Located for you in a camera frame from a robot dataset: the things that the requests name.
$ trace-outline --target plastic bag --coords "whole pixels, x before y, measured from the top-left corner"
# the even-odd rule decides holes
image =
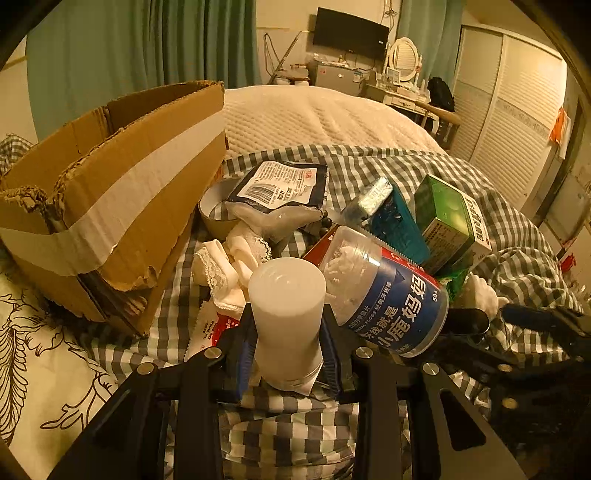
[[[322,218],[328,180],[326,165],[264,161],[236,185],[226,208],[276,243]]]

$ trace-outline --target louvered door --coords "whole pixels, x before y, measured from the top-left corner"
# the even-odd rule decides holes
[[[519,209],[546,161],[548,133],[564,100],[566,64],[507,34],[465,28],[462,37],[454,90],[462,125],[450,153],[469,159]],[[477,56],[477,49],[484,55]]]
[[[503,35],[465,28],[460,43],[454,101],[462,121],[450,155],[470,160],[491,105],[501,61]]]

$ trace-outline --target television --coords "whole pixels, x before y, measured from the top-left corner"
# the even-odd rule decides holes
[[[386,56],[388,33],[385,25],[336,10],[319,8],[312,43],[383,60]]]

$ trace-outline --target checkered bedsheet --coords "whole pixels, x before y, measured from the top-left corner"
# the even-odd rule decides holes
[[[225,164],[225,176],[244,174],[267,159],[327,164],[327,206],[334,210],[341,210],[379,176],[396,182],[409,200],[423,177],[434,174],[474,197],[483,213],[493,254],[478,266],[477,275],[513,303],[577,306],[542,234],[465,161],[394,148],[308,145],[233,158]],[[147,338],[132,342],[102,324],[91,325],[79,335],[90,355],[120,381],[141,362],[164,367],[182,361],[200,302],[208,295],[208,290],[194,285],[190,277],[196,245],[206,239],[207,232],[197,221]],[[308,246],[307,238],[296,232],[282,254],[299,257]],[[527,364],[564,357],[548,335],[506,325],[501,318],[493,321],[488,342],[492,349],[510,352]],[[477,405],[487,406],[487,390],[478,382],[462,372],[453,379]],[[404,406],[401,415],[408,438]],[[350,474],[358,406],[338,405],[321,387],[315,387],[309,397],[266,386],[251,388],[240,406],[221,407],[219,418],[228,478],[321,479]]]
[[[29,140],[15,134],[8,134],[0,141],[0,174],[10,170],[10,167],[32,146]]]

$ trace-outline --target product label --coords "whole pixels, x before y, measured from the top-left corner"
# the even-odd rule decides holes
[[[482,218],[482,212],[476,203],[476,200],[468,195],[464,195],[464,200],[468,208],[470,222],[472,223],[472,231],[474,232],[474,244],[470,247],[473,262],[472,268],[477,266],[480,261],[491,253],[491,241],[488,238],[488,231]]]
[[[406,353],[424,340],[439,307],[437,281],[382,248],[374,282],[345,325],[370,342]]]
[[[466,235],[435,218],[423,233],[431,256],[423,263],[425,270],[436,273],[457,254],[466,241]]]
[[[288,202],[308,203],[316,185],[316,168],[295,168],[275,161],[263,162],[238,192],[271,210]]]
[[[195,325],[195,331],[193,333],[191,342],[195,342],[196,352],[205,350],[211,346],[216,346],[217,341],[221,337],[224,330],[234,328],[240,323],[239,320],[233,319],[226,315],[217,313],[210,321],[205,321],[201,325]]]

